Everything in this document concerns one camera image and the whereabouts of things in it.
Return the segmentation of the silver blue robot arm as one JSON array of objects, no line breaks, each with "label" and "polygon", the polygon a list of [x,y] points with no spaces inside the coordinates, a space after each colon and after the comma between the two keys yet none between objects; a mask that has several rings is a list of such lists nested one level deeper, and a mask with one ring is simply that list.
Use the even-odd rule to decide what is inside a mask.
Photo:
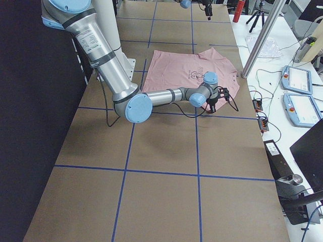
[{"label": "silver blue robot arm", "polygon": [[179,1],[180,6],[187,9],[191,6],[192,2],[199,5],[200,10],[204,11],[205,15],[210,19],[212,17],[212,1],[210,0],[181,0]]},{"label": "silver blue robot arm", "polygon": [[177,88],[143,93],[132,83],[134,60],[121,50],[112,1],[41,1],[44,25],[70,32],[84,50],[92,68],[111,90],[114,110],[131,123],[146,121],[155,106],[189,101],[215,112],[220,97],[214,72],[203,76],[198,88]]}]

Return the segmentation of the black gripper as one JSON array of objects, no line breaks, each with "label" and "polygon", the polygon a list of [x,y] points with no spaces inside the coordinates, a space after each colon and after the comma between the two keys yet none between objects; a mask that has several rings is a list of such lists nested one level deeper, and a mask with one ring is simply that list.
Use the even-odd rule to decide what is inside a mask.
[{"label": "black gripper", "polygon": [[204,12],[206,16],[212,16],[212,0],[203,0]]},{"label": "black gripper", "polygon": [[206,107],[209,108],[208,113],[215,113],[216,112],[216,103],[219,98],[219,92],[215,91],[210,98],[206,101]]}]

